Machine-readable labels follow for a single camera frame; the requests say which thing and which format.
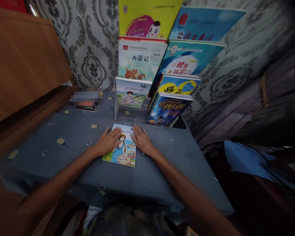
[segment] hand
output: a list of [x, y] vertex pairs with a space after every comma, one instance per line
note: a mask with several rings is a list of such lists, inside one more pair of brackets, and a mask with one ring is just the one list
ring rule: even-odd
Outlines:
[[109, 127], [106, 128], [105, 132], [95, 143], [95, 145], [89, 147], [86, 151], [91, 158], [95, 159], [96, 157], [104, 156], [110, 153], [115, 147], [117, 147], [118, 144], [120, 144], [121, 141], [117, 139], [122, 133], [121, 129], [116, 127], [109, 133], [108, 130]]
[[152, 156], [153, 152], [157, 151], [151, 142], [150, 137], [144, 129], [141, 129], [138, 125], [133, 126], [134, 135], [131, 135], [132, 140], [136, 146], [143, 152]]

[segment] wooden cabinet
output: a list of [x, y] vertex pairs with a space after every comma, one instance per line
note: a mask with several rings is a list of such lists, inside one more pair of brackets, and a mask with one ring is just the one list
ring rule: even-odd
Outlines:
[[0, 8], [0, 121], [71, 78], [50, 19]]

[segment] person's left hand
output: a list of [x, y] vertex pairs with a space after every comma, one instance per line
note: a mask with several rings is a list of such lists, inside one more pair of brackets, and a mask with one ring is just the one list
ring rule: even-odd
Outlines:
[[115, 147], [117, 147], [118, 144], [120, 144], [121, 141], [117, 139], [122, 133], [121, 129], [119, 127], [116, 127], [109, 133], [108, 130], [109, 127], [106, 128], [105, 132], [95, 143], [95, 145], [89, 147], [86, 151], [91, 158], [95, 159], [96, 157], [104, 156], [110, 153]]

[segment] gray tablecloth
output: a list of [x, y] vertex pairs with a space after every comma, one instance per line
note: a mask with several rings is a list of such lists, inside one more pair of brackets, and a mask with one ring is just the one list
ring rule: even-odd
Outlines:
[[[114, 123], [132, 126], [133, 123], [114, 120], [115, 97], [116, 93], [104, 92], [103, 104], [95, 112], [83, 112], [67, 104], [51, 114], [25, 141], [2, 158], [0, 177], [7, 190], [27, 195], [35, 181], [47, 182], [81, 155], [89, 141], [90, 145], [94, 145], [106, 127], [112, 127]], [[98, 125], [98, 128], [91, 128], [91, 125]], [[218, 209], [226, 215], [233, 212], [189, 129], [139, 125], [148, 132], [153, 144]], [[57, 143], [59, 138], [63, 138], [65, 143]], [[16, 149], [18, 154], [9, 160], [9, 154]], [[105, 196], [100, 195], [99, 187], [105, 187]], [[156, 164], [138, 148], [135, 168], [104, 162], [98, 158], [75, 181], [68, 193], [99, 207], [115, 200], [119, 194], [182, 206]]]

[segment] wooden furniture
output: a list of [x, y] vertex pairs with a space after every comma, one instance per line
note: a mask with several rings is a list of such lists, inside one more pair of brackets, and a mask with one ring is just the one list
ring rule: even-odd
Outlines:
[[0, 121], [71, 78], [50, 19], [0, 8]]
[[[70, 79], [52, 21], [0, 8], [0, 156], [68, 102]], [[0, 182], [0, 220], [23, 198]]]

